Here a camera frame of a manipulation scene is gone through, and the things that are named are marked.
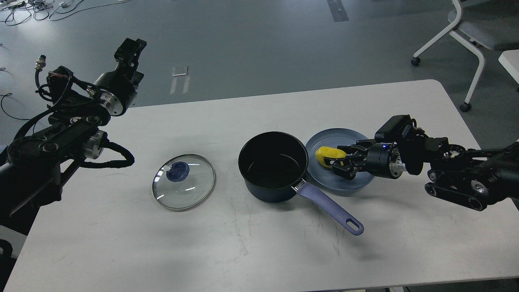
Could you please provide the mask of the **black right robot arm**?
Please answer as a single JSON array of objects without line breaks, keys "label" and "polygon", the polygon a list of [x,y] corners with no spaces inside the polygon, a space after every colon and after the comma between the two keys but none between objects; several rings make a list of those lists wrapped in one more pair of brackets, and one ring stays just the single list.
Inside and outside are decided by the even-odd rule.
[{"label": "black right robot arm", "polygon": [[430,165],[425,191],[430,196],[483,211],[506,198],[518,199],[519,144],[476,150],[431,138],[409,115],[391,117],[374,135],[346,146],[320,147],[317,161],[336,176],[353,180],[367,172],[375,177],[419,175]]}]

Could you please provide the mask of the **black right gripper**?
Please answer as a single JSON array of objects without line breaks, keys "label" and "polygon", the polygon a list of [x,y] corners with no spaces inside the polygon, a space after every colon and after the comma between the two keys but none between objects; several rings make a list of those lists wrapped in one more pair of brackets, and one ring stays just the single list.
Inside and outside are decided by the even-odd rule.
[{"label": "black right gripper", "polygon": [[323,159],[336,176],[353,180],[358,172],[368,172],[375,177],[397,179],[405,171],[396,144],[376,144],[375,140],[357,140],[355,144],[339,145],[345,152],[343,158]]}]

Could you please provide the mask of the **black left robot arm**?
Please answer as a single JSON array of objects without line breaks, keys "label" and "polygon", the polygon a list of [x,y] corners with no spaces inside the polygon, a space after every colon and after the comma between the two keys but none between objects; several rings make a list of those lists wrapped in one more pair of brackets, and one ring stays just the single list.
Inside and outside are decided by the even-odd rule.
[{"label": "black left robot arm", "polygon": [[41,84],[46,57],[37,59],[36,92],[51,104],[29,119],[1,153],[1,224],[26,205],[38,208],[60,201],[63,186],[78,168],[125,168],[135,162],[100,127],[124,115],[136,98],[144,78],[138,60],[146,45],[142,39],[125,39],[114,53],[115,70],[94,83],[60,66]]}]

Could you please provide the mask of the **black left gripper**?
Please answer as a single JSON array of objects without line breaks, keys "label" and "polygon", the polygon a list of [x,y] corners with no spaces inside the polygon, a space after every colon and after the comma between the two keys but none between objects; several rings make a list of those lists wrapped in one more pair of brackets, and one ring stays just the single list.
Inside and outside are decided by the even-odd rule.
[{"label": "black left gripper", "polygon": [[144,74],[137,71],[139,57],[148,43],[142,39],[126,38],[114,53],[116,70],[103,73],[93,84],[101,90],[101,105],[111,116],[126,113],[137,96]]}]

